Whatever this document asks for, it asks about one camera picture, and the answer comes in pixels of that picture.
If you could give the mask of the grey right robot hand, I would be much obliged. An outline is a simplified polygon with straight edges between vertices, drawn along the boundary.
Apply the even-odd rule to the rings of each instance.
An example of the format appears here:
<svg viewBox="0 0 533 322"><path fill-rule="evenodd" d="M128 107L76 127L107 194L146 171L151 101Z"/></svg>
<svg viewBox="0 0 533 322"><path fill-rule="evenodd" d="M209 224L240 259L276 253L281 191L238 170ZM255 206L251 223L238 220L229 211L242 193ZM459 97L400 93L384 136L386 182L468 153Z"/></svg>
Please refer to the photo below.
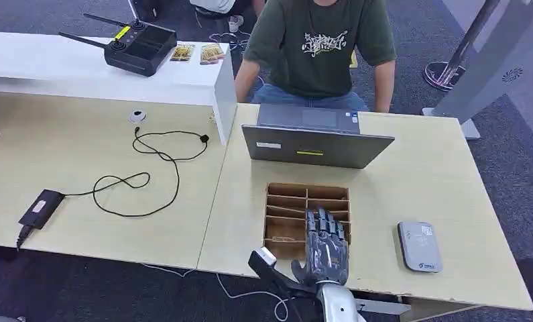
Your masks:
<svg viewBox="0 0 533 322"><path fill-rule="evenodd" d="M331 282L345 285L349 277L349 243L342 223L326 209L305 210L305 265L293 260L291 270L306 286Z"/></svg>

